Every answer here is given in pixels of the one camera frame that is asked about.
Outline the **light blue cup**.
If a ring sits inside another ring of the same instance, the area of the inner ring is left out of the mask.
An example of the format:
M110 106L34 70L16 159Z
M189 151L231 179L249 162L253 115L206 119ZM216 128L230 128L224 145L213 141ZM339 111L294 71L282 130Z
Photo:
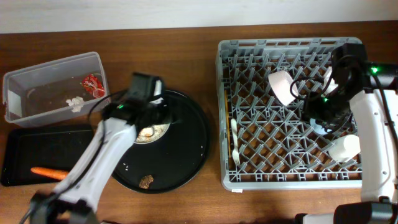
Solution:
M323 126L317 124L316 120L313 118L310 119L310 125L313 128L313 131L319 135L326 135L331 131L331 129L325 129Z

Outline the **grey plate with rice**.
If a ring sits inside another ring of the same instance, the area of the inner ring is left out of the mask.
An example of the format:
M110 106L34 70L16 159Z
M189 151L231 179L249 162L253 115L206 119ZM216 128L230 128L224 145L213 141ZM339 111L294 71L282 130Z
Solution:
M142 129L135 140L135 144L149 144L159 140L169 129L169 124L156 124Z

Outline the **cream white cup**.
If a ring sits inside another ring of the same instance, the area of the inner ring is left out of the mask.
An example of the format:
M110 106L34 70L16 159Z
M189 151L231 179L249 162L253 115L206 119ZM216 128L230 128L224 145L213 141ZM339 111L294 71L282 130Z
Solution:
M344 163L359 154L360 151L359 137L349 134L333 140L328 153L333 160Z

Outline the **pink bowl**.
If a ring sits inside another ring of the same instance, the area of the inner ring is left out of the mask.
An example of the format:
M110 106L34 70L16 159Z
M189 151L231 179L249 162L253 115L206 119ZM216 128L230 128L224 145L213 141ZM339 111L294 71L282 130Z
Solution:
M284 105L288 106L295 100L290 92L293 79L288 72L281 70L268 75L268 81L276 98Z

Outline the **wooden chopstick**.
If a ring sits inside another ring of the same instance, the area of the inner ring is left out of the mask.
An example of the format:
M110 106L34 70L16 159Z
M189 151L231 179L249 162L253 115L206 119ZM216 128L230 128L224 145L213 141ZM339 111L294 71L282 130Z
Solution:
M229 131L229 113L228 113L228 93L224 90L224 104L225 104L225 116L226 116L226 136L227 136L227 147L228 157L231 158L231 143L230 143L230 131Z

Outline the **red snack wrapper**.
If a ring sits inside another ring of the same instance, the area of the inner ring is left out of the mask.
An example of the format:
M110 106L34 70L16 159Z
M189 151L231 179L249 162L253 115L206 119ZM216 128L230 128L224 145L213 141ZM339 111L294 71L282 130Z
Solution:
M100 80L94 76L93 73L85 77L81 82L81 85L94 98L101 98L105 95L104 86Z

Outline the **white tissue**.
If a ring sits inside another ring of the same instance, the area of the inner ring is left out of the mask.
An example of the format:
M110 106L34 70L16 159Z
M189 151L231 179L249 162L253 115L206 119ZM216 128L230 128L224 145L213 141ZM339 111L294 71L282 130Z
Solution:
M80 96L76 96L72 99L66 100L66 103L72 107L72 112L77 113L82 109L82 104L84 103L84 99Z

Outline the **white plastic fork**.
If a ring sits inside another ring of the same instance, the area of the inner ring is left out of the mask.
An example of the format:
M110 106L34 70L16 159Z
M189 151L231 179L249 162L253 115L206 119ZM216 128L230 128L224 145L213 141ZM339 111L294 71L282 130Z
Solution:
M237 127L237 122L234 118L231 119L231 131L233 134L233 146L234 146L234 149L232 151L232 158L236 167L239 167L241 163L239 159L239 150L238 150L238 127Z

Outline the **orange carrot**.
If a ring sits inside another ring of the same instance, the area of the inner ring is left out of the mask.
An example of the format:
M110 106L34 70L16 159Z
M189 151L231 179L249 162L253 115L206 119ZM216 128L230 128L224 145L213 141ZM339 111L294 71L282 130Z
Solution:
M30 171L34 174L49 177L55 180L63 180L68 175L68 172L65 170L55 170L44 167L32 167Z

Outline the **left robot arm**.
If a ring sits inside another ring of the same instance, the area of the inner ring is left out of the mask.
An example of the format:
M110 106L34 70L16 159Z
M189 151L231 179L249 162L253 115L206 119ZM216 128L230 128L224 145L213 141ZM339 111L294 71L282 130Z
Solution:
M139 132L171 120L160 77L133 73L128 89L113 93L95 135L68 175L50 194L37 192L21 223L98 223L102 191Z

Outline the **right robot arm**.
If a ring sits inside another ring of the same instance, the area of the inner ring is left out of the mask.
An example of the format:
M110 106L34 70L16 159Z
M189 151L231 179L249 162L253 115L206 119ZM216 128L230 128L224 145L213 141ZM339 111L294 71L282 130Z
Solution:
M337 87L302 98L304 120L333 132L355 120L361 200L333 213L299 213L294 223L397 223L397 65L370 62L363 44L345 43L331 53L327 82Z

